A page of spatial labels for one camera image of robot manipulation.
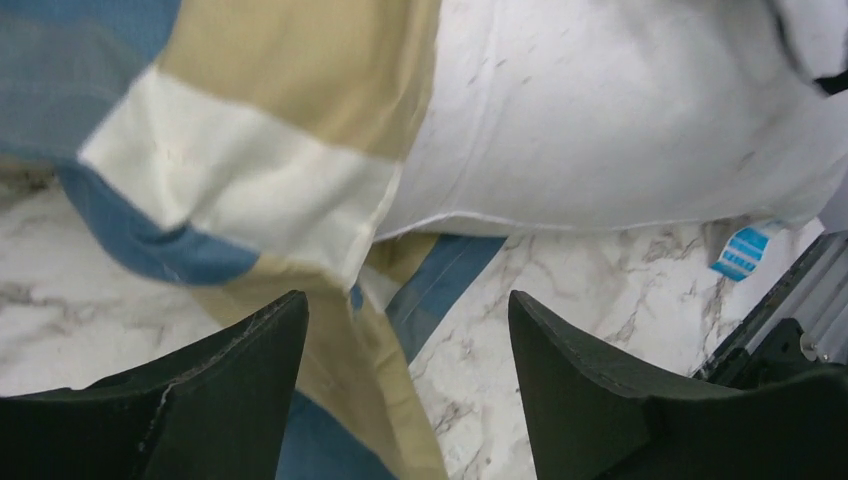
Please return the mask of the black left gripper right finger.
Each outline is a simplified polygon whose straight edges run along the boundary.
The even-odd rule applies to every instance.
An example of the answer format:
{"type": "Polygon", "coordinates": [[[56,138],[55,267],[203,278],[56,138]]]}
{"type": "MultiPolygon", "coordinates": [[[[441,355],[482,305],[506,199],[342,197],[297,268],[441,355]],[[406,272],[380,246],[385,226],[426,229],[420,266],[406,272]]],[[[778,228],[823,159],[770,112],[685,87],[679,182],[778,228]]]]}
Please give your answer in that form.
{"type": "Polygon", "coordinates": [[[510,338],[541,479],[843,479],[847,375],[756,389],[645,362],[514,291],[510,338]]]}

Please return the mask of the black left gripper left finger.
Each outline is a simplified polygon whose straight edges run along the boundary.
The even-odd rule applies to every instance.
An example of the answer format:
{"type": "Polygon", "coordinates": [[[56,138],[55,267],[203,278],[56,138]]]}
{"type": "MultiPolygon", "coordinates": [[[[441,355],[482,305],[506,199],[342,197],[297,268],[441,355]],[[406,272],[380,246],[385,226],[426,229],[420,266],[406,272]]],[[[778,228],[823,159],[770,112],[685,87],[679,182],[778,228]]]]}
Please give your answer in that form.
{"type": "Polygon", "coordinates": [[[309,318],[291,292],[103,378],[1,401],[5,479],[271,479],[309,318]]]}

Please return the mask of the white pillow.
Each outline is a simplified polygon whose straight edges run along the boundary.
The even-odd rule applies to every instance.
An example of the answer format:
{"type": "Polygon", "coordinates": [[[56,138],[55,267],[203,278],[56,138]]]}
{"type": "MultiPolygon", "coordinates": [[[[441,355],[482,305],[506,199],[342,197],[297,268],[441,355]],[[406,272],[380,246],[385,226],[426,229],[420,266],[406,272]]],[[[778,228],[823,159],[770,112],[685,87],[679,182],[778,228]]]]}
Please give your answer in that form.
{"type": "Polygon", "coordinates": [[[847,169],[847,97],[796,76],[767,2],[444,2],[378,238],[807,223],[847,169]]]}

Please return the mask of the blue beige checked pillowcase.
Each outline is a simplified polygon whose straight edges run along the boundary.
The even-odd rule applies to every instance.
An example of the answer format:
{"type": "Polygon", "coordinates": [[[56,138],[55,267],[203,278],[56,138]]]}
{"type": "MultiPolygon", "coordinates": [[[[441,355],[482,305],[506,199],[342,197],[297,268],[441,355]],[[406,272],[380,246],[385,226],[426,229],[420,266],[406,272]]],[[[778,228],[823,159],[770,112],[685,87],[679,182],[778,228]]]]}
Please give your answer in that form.
{"type": "Polygon", "coordinates": [[[434,83],[437,1],[5,1],[1,164],[231,325],[310,320],[287,479],[444,479],[408,365],[502,247],[377,241],[434,83]]]}

